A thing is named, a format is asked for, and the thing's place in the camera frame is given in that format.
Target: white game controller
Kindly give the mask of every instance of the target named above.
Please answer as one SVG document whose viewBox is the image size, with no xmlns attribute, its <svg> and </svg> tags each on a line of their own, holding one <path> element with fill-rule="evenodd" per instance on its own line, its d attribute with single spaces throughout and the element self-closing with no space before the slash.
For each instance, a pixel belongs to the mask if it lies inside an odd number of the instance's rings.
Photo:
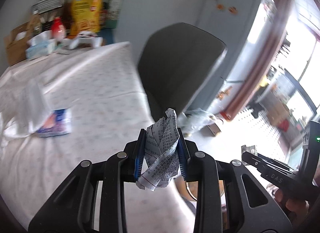
<svg viewBox="0 0 320 233">
<path fill-rule="evenodd" d="M 103 41 L 102 37 L 98 37 L 95 32 L 92 31 L 81 31 L 75 37 L 69 45 L 69 50 L 73 50 L 78 47 L 79 44 L 86 44 L 89 43 L 91 44 L 92 48 L 98 48 L 101 46 Z"/>
</svg>

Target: blue and white package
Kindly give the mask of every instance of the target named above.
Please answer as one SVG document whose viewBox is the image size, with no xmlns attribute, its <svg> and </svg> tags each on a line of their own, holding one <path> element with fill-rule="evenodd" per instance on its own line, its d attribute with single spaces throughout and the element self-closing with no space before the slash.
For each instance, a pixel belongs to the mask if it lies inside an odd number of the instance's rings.
<svg viewBox="0 0 320 233">
<path fill-rule="evenodd" d="M 36 133 L 39 137 L 50 137 L 71 133 L 71 109 L 55 110 Z"/>
<path fill-rule="evenodd" d="M 45 40 L 26 49 L 27 60 L 34 60 L 54 52 L 57 46 L 56 39 Z"/>
</svg>

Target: yellow snack bag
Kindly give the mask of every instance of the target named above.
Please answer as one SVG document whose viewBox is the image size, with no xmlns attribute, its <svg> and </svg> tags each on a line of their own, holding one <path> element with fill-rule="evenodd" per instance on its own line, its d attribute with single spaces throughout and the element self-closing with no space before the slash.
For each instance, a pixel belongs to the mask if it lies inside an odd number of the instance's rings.
<svg viewBox="0 0 320 233">
<path fill-rule="evenodd" d="M 72 0 L 71 13 L 74 23 L 70 35 L 77 35 L 80 31 L 99 32 L 99 16 L 102 0 Z"/>
</svg>

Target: chair backrest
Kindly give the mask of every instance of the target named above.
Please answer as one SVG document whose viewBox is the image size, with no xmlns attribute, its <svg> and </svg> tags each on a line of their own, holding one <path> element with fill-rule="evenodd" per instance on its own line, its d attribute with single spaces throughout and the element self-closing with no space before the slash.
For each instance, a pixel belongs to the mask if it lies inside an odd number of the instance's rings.
<svg viewBox="0 0 320 233">
<path fill-rule="evenodd" d="M 213 35 L 186 23 L 155 32 L 142 52 L 138 70 L 143 87 L 164 113 L 186 110 L 227 52 Z"/>
</svg>

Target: red bottle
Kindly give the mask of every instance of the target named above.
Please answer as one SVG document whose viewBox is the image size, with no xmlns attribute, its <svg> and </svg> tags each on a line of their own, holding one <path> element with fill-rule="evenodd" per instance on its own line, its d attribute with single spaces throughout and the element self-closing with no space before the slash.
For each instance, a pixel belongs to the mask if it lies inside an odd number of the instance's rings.
<svg viewBox="0 0 320 233">
<path fill-rule="evenodd" d="M 67 35 L 66 28 L 60 20 L 60 17 L 54 18 L 50 29 L 52 30 L 52 38 L 56 39 L 57 41 L 62 42 Z"/>
</svg>

